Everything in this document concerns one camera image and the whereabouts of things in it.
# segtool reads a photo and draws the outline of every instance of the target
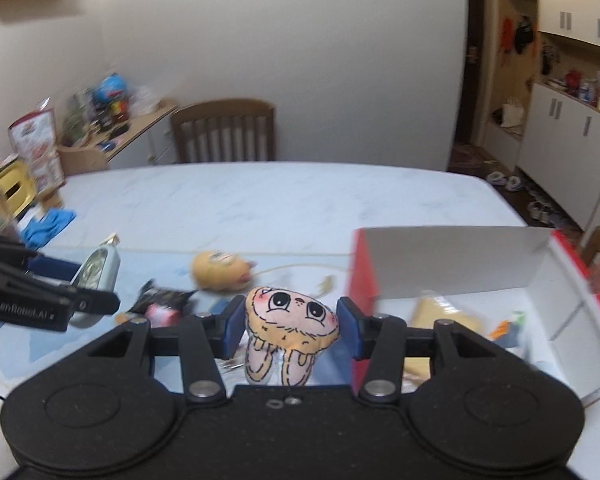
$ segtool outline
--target paper box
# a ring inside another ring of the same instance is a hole
[[[559,232],[531,227],[395,227],[356,232],[348,295],[368,315],[411,319],[424,291],[476,313],[486,333],[526,313],[528,360],[587,404],[600,389],[600,296]],[[354,363],[354,385],[365,363]]]

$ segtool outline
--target doorway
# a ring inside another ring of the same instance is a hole
[[[462,95],[454,135],[454,143],[456,144],[468,144],[472,138],[477,110],[478,88],[480,87],[483,46],[484,0],[468,0],[466,57],[464,58]]]

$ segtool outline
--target wooden chair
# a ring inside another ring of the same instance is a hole
[[[587,267],[590,267],[600,254],[600,225],[596,227],[590,236],[587,245],[580,252],[580,258]]]
[[[181,108],[171,116],[178,162],[191,162],[191,153],[194,162],[276,160],[275,115],[272,104],[256,99]]]

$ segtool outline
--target metal screw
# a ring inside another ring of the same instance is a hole
[[[285,399],[285,404],[289,406],[297,406],[298,404],[302,404],[302,399],[299,399],[298,397],[287,397]]]
[[[220,393],[220,384],[213,381],[196,381],[189,385],[189,393],[200,399],[215,397]]]
[[[376,379],[365,384],[365,391],[373,397],[388,397],[395,392],[395,384],[384,379]]]
[[[265,402],[265,406],[267,408],[271,408],[272,410],[281,410],[285,407],[285,403],[281,400],[269,399],[267,402]]]

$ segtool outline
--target bottle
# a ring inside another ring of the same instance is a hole
[[[109,107],[101,101],[95,102],[97,121],[100,125],[100,130],[108,132],[113,127],[113,121],[109,115]]]
[[[124,123],[129,120],[128,99],[124,92],[117,92],[113,96],[109,110],[115,124]]]

